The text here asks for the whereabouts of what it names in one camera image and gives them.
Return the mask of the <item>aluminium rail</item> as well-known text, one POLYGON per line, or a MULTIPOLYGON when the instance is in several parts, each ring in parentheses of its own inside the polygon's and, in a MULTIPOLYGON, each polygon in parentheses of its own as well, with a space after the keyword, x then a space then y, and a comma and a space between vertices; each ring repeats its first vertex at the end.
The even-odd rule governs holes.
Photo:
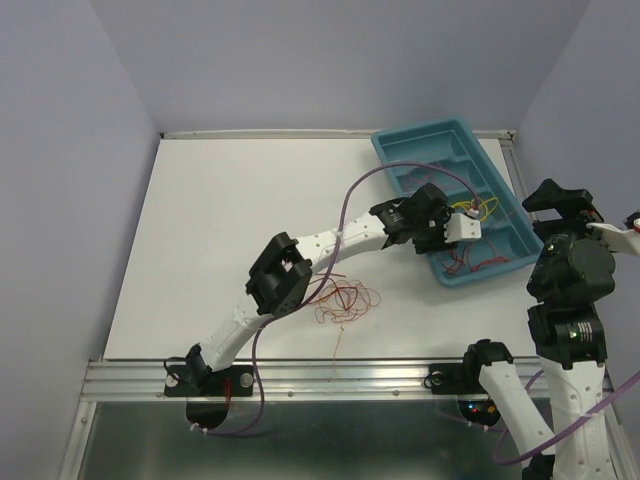
MULTIPOLYGON (((444 400, 426 389, 432 359, 278 360, 258 363, 266 402, 444 400)), ((186 402, 171 397, 154 362, 91 362, 80 399, 86 402, 186 402)))

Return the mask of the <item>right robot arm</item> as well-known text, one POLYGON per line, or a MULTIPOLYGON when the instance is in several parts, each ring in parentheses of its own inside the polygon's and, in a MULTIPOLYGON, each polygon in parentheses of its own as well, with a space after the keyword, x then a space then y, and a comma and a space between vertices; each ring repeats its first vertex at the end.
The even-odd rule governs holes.
POLYGON ((547 382, 553 422, 546 423, 501 342, 481 340, 460 366, 463 384, 495 404, 518 451, 499 464, 520 465, 525 479, 613 479, 604 395, 607 346, 598 300, 615 289, 617 254, 639 253, 639 215, 621 228, 604 221, 586 189, 544 180, 522 203, 527 212, 554 210, 533 229, 543 247, 526 289, 536 303, 528 327, 547 382))

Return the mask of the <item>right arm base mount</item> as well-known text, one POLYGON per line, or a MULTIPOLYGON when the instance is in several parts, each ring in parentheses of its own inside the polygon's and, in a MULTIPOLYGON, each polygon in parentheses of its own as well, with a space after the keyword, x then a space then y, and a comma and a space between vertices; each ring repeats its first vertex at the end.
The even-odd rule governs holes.
POLYGON ((502 342, 482 339, 470 344, 460 362, 431 363, 423 385, 434 395, 486 394, 479 381, 483 366, 514 363, 514 357, 502 342))

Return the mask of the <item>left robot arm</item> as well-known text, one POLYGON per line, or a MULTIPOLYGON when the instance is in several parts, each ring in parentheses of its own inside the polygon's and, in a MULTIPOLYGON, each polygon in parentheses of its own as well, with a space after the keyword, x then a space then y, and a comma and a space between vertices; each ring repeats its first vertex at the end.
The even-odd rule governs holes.
POLYGON ((186 354, 188 382, 199 393, 215 392, 237 354, 265 322, 288 316, 303 303, 314 275, 362 253, 407 242, 418 254, 447 246, 446 225, 454 209, 428 183, 410 197, 377 204, 343 228, 292 238, 275 235, 249 269, 244 297, 230 317, 186 354))

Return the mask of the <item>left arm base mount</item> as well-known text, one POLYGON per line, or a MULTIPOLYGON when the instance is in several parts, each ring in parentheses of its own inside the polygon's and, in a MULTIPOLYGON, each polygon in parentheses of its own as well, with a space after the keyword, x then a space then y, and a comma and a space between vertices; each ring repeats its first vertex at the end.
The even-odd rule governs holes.
POLYGON ((228 369, 198 376, 189 369, 182 357, 163 361, 165 386, 163 394, 169 398, 251 397, 254 370, 250 365, 232 365, 228 369))

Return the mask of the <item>teal plastic tray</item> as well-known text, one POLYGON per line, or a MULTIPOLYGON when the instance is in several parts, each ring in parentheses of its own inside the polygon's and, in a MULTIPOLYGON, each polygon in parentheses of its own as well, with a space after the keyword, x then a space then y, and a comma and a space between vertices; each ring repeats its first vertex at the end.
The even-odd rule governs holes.
POLYGON ((412 195, 433 183, 457 213, 479 200, 482 236, 426 258, 436 279, 458 287, 535 263, 541 242, 518 201, 503 161, 496 162, 460 117, 376 132, 371 137, 395 191, 412 195))

